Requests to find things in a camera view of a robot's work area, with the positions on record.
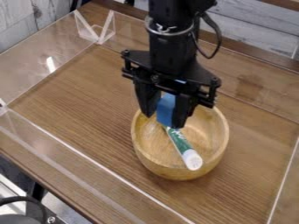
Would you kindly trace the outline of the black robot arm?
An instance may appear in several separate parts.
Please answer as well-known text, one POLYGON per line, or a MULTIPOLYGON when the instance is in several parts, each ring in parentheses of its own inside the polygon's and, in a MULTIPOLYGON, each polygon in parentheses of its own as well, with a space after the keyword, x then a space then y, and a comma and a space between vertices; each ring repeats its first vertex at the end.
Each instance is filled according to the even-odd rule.
POLYGON ((142 113, 174 129, 185 127, 195 108, 215 105, 221 78, 198 61, 201 22, 217 0, 150 0, 145 28, 150 49, 125 50, 123 76, 134 81, 142 113))

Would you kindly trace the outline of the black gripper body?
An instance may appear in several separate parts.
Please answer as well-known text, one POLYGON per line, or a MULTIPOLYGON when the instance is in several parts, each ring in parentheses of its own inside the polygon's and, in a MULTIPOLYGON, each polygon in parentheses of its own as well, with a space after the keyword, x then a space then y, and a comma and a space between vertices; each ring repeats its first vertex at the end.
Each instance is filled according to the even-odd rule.
POLYGON ((178 36, 150 34, 149 51, 126 49, 122 52, 122 73, 134 85, 141 81, 155 85, 162 92, 175 86, 175 81, 183 81, 182 94, 195 97, 198 105, 213 108, 221 78, 198 61, 198 53, 207 59, 215 56, 201 49, 198 37, 197 31, 178 36))

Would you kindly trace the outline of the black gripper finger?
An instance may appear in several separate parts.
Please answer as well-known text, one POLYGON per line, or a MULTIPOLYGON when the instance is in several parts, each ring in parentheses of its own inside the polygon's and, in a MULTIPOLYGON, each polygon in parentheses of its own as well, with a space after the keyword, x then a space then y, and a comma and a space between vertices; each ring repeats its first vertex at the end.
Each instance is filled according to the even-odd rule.
POLYGON ((179 94, 175 96, 175 105, 173 109, 173 125, 174 129, 185 127, 187 118, 193 115, 198 100, 195 97, 187 94, 179 94))
POLYGON ((135 83, 135 95, 143 114, 151 117, 157 111, 157 104, 162 97, 162 91, 155 85, 138 81, 135 83))

